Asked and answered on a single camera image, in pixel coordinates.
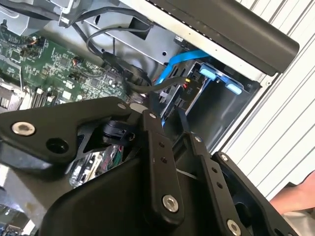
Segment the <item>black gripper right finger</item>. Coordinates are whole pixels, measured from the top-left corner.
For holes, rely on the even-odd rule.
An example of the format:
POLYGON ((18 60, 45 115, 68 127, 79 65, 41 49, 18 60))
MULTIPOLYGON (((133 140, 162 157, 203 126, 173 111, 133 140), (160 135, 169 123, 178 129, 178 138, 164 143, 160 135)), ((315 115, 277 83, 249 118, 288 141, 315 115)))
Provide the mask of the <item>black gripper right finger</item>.
POLYGON ((190 131, 182 109, 177 110, 181 129, 179 140, 188 145, 188 155, 179 160, 192 161, 204 190, 201 205, 207 236, 295 236, 297 233, 276 212, 259 190, 223 153, 211 155, 202 139, 190 131))

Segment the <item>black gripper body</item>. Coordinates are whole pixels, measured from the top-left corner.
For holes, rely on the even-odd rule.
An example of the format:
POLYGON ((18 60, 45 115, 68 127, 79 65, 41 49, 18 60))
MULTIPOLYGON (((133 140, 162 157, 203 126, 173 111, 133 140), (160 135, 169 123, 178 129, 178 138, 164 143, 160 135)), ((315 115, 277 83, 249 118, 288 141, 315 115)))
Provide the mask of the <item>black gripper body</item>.
POLYGON ((140 156, 60 197, 41 236, 205 236, 202 182, 176 170, 170 147, 140 156))

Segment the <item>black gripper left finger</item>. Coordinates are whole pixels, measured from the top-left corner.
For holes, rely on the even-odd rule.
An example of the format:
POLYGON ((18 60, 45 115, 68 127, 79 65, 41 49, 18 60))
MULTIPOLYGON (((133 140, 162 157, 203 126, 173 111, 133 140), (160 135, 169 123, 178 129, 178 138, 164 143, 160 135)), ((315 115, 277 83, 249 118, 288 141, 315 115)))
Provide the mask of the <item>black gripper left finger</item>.
POLYGON ((144 162, 144 207, 159 223, 180 223, 183 200, 171 142, 152 111, 135 111, 117 97, 2 113, 0 162, 19 177, 5 189, 35 223, 70 190, 74 161, 107 146, 135 145, 144 162))

